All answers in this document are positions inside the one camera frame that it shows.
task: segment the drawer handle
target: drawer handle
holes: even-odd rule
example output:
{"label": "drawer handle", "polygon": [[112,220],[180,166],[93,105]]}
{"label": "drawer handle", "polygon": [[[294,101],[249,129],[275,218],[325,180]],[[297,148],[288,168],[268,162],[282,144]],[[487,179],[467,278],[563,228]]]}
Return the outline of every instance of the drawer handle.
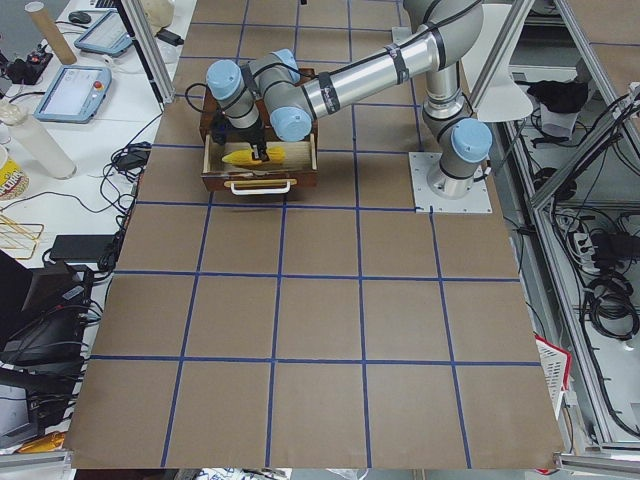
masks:
{"label": "drawer handle", "polygon": [[295,180],[285,180],[285,185],[282,187],[276,188],[237,188],[237,185],[242,185],[243,182],[230,182],[231,193],[234,195],[268,195],[268,194],[279,194],[279,193],[289,193],[291,190],[291,185],[295,184]]}

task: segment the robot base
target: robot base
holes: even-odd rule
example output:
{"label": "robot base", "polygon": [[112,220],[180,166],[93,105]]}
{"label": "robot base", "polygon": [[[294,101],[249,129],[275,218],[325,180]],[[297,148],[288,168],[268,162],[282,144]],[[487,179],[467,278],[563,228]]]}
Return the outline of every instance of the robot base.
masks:
{"label": "robot base", "polygon": [[[440,160],[440,153],[411,152],[409,165],[411,167],[411,182],[413,184],[413,200],[417,213],[492,213],[491,201],[484,180],[472,183],[471,189],[463,198],[450,200],[436,194],[427,183],[427,174],[431,166]],[[482,168],[478,167],[476,177],[482,175]]]}

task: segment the wooden cylinder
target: wooden cylinder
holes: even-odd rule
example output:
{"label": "wooden cylinder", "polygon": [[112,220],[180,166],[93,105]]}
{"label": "wooden cylinder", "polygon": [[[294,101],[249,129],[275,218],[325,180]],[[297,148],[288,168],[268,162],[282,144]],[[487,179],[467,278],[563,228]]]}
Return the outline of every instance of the wooden cylinder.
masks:
{"label": "wooden cylinder", "polygon": [[78,60],[69,48],[66,40],[58,30],[56,24],[51,20],[49,12],[44,8],[42,2],[30,2],[24,7],[25,11],[31,17],[31,20],[38,27],[42,36],[47,40],[53,53],[63,65],[71,65]]}

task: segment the white bottle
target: white bottle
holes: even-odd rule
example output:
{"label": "white bottle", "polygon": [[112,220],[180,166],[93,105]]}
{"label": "white bottle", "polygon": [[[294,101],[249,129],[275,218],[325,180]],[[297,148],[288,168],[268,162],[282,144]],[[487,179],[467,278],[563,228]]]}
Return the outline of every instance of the white bottle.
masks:
{"label": "white bottle", "polygon": [[64,180],[76,173],[75,163],[42,124],[26,110],[6,100],[0,100],[0,121],[9,126],[11,136],[19,141],[52,177]]}

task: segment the tiled table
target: tiled table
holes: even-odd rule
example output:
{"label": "tiled table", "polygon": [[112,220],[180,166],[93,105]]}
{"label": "tiled table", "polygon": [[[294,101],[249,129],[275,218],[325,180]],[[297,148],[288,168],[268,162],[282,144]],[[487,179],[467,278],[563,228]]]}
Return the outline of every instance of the tiled table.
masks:
{"label": "tiled table", "polygon": [[[396,2],[200,0],[176,85],[283,47],[330,69],[406,23]],[[552,465],[493,186],[492,215],[414,212],[406,152],[434,145],[423,85],[321,119],[319,186],[284,198],[209,195],[198,113],[167,108],[71,425],[76,466]]]}

